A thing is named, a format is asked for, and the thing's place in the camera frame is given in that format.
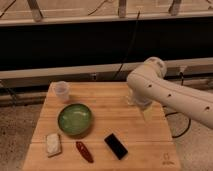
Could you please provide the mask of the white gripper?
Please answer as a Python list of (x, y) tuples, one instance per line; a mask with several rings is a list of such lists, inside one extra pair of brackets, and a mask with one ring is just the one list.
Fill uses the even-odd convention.
[(133, 96), (134, 103), (143, 111), (143, 117), (146, 122), (152, 119), (152, 108), (150, 105), (153, 101), (145, 96), (134, 95)]

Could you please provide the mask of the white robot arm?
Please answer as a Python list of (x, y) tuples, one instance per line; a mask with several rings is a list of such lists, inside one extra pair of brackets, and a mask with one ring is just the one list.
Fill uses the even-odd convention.
[(169, 82), (164, 79), (166, 72), (160, 58), (146, 59), (127, 76), (133, 97), (157, 101), (213, 129), (213, 93)]

